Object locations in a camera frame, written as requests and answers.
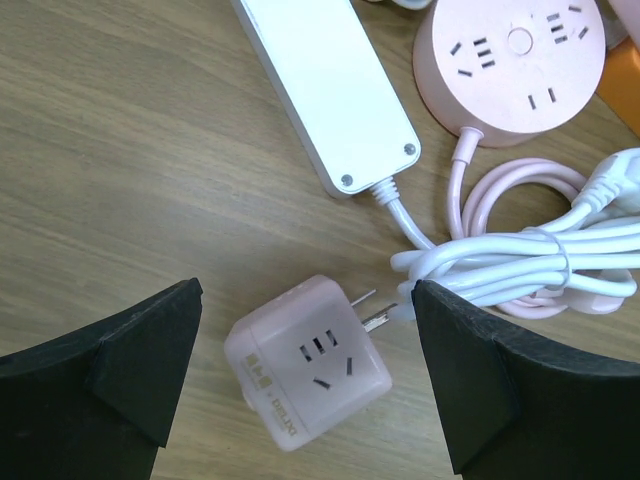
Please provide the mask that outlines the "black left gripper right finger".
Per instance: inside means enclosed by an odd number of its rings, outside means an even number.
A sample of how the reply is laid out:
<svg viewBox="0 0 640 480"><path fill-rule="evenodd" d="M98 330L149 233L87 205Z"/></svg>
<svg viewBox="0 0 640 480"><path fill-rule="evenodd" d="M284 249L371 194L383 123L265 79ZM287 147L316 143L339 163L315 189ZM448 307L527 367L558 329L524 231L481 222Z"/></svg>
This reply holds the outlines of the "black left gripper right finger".
<svg viewBox="0 0 640 480"><path fill-rule="evenodd" d="M456 474L638 477L637 363L556 342L432 281L411 297Z"/></svg>

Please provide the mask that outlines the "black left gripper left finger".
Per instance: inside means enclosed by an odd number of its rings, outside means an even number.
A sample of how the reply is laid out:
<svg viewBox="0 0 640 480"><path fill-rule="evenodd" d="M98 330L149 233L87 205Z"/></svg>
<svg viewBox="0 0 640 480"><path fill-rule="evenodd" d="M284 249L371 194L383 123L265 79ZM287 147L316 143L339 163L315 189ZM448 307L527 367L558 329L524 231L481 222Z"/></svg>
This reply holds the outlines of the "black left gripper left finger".
<svg viewBox="0 0 640 480"><path fill-rule="evenodd" d="M148 479L202 314L195 278L1 358L4 479Z"/></svg>

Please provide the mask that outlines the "pink cube socket adapter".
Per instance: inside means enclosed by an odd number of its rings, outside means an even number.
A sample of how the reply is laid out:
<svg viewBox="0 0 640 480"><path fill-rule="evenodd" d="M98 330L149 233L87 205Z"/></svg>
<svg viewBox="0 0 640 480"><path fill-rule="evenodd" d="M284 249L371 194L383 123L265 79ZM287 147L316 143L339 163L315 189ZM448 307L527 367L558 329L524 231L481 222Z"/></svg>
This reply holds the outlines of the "pink cube socket adapter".
<svg viewBox="0 0 640 480"><path fill-rule="evenodd" d="M323 275L238 320L224 353L247 404L285 452L323 435L392 387L352 303Z"/></svg>

